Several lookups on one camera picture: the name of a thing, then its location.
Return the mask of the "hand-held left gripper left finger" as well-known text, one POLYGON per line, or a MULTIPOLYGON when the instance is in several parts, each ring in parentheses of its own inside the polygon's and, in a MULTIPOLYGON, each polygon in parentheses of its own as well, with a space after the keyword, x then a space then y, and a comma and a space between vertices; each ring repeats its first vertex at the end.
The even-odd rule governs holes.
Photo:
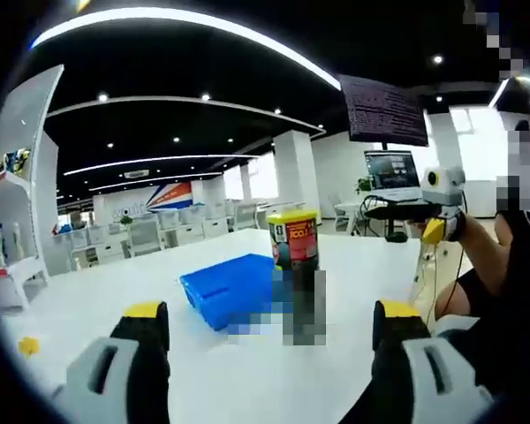
POLYGON ((55 400, 71 423, 168 423, 169 351, 167 304, 132 305, 71 363, 55 400))

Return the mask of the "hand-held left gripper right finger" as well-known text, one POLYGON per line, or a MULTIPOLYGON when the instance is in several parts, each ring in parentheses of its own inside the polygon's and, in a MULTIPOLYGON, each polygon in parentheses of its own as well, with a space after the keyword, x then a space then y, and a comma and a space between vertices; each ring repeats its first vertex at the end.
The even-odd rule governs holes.
POLYGON ((375 302, 371 380, 343 423, 475 423, 492 406, 473 366, 410 305, 375 302))

